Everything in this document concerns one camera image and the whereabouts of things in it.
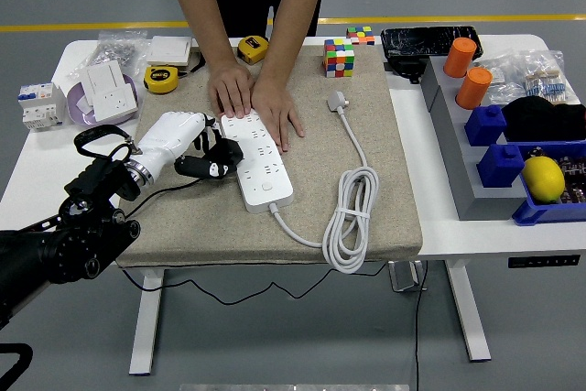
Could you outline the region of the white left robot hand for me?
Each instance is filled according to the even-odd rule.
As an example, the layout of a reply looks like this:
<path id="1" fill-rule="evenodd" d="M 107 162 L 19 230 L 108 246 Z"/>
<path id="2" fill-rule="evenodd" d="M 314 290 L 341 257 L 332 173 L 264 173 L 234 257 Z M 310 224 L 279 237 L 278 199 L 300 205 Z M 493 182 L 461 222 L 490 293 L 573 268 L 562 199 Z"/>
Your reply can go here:
<path id="1" fill-rule="evenodd" d="M 234 173 L 243 158 L 238 143 L 222 136 L 215 118 L 167 112 L 146 132 L 125 166 L 138 185 L 148 186 L 167 165 L 181 176 L 222 179 Z"/>

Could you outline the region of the person's left hand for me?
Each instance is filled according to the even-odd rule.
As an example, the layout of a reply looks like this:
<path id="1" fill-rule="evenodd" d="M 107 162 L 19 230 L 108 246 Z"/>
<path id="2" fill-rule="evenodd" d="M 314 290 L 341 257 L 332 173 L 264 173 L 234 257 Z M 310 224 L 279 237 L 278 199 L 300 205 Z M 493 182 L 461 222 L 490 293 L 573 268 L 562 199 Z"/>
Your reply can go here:
<path id="1" fill-rule="evenodd" d="M 280 153 L 290 150 L 290 126 L 293 127 L 297 136 L 305 136 L 296 105 L 286 85 L 278 81 L 259 78 L 253 88 L 252 106 Z"/>

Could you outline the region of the person's right hand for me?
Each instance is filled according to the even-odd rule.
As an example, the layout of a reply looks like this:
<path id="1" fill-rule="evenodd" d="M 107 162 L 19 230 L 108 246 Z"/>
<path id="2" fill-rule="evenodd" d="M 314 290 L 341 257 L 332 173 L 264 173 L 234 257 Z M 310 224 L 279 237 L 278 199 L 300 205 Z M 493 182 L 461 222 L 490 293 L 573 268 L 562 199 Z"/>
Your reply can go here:
<path id="1" fill-rule="evenodd" d="M 250 71 L 235 60 L 212 65 L 208 90 L 214 114 L 238 118 L 249 114 L 254 82 Z"/>

